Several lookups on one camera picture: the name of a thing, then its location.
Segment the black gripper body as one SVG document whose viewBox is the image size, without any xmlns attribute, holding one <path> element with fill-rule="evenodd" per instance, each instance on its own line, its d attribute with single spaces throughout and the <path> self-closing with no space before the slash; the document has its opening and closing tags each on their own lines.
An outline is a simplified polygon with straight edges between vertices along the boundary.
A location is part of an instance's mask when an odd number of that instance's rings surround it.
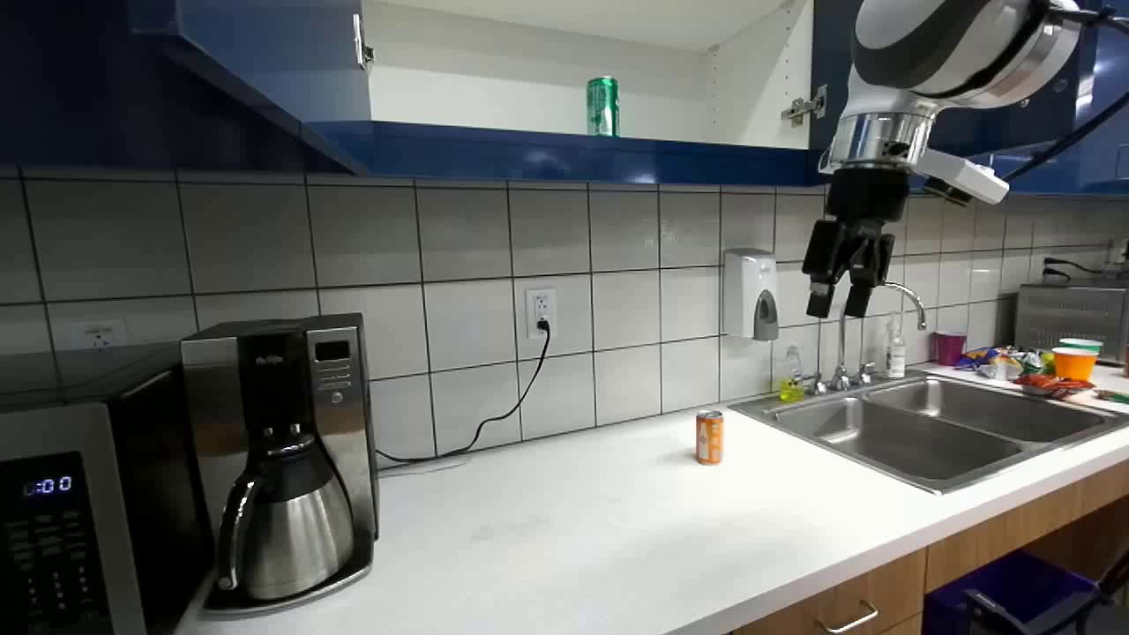
<svg viewBox="0 0 1129 635">
<path fill-rule="evenodd" d="M 888 223 L 903 216 L 909 185 L 898 170 L 838 170 L 818 223 L 818 276 L 884 276 L 892 258 Z"/>
</svg>

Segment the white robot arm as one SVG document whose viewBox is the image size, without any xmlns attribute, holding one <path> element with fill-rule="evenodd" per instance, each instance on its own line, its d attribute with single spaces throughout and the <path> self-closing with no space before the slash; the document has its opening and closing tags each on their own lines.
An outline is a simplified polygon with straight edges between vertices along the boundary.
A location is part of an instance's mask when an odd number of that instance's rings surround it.
<svg viewBox="0 0 1129 635">
<path fill-rule="evenodd" d="M 845 314 L 869 314 L 895 247 L 884 223 L 903 216 L 914 177 L 949 196 L 997 205 L 1011 178 L 1121 110 L 1102 110 L 1010 177 L 932 147 L 946 110 L 1005 110 L 1036 95 L 1093 24 L 1121 30 L 1126 16 L 1077 0 L 862 0 L 845 102 L 818 161 L 827 210 L 799 260 L 811 317 L 834 314 L 838 278 L 849 278 Z"/>
</svg>

